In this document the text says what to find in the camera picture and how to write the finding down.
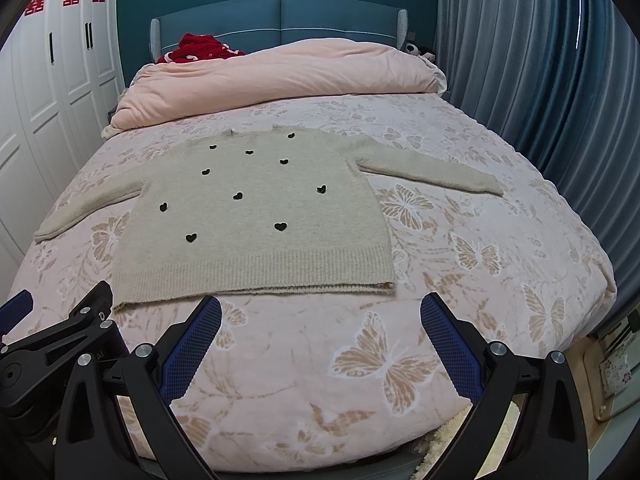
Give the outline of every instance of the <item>blue gripper pad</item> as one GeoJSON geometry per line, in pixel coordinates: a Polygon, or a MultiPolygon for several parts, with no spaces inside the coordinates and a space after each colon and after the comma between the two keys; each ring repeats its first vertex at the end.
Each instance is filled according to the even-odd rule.
{"type": "Polygon", "coordinates": [[[437,301],[425,296],[420,305],[420,322],[436,349],[460,397],[478,402],[482,388],[480,364],[437,301]]]}
{"type": "Polygon", "coordinates": [[[33,298],[28,290],[18,292],[0,306],[0,336],[8,334],[33,310],[33,298]]]}
{"type": "Polygon", "coordinates": [[[167,406],[186,393],[221,323],[220,302],[211,298],[164,361],[159,391],[167,406]]]}

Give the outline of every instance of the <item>ribbed sweater hem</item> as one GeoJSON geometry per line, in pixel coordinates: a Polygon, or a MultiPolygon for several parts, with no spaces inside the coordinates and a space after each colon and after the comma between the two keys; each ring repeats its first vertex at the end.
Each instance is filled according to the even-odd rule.
{"type": "Polygon", "coordinates": [[[114,306],[205,294],[392,292],[396,273],[386,244],[284,250],[118,272],[114,306]]]}

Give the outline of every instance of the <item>sweater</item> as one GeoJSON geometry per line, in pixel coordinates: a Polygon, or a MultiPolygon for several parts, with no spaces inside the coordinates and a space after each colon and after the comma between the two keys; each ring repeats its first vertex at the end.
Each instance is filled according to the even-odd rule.
{"type": "Polygon", "coordinates": [[[114,255],[116,306],[222,292],[391,292],[388,226],[361,170],[502,194],[494,176],[366,135],[227,130],[108,178],[54,211],[34,239],[140,196],[114,255]]]}
{"type": "Polygon", "coordinates": [[[210,34],[195,36],[188,32],[182,37],[178,48],[158,58],[157,63],[188,63],[202,59],[229,59],[244,56],[240,50],[231,50],[210,34]]]}

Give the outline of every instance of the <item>red blanket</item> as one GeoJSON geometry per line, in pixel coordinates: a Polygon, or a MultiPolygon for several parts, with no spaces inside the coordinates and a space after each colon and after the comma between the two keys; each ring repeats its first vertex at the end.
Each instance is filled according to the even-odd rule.
{"type": "Polygon", "coordinates": [[[244,52],[229,49],[228,45],[220,43],[210,34],[195,36],[187,32],[178,43],[178,48],[160,56],[158,63],[188,63],[201,59],[228,59],[235,56],[244,56],[244,52]]]}

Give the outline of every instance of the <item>cabinet handle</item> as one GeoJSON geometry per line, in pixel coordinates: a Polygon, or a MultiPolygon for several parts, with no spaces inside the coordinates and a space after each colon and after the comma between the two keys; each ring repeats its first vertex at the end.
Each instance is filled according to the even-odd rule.
{"type": "Polygon", "coordinates": [[[49,33],[49,59],[53,64],[53,32],[49,33]]]}

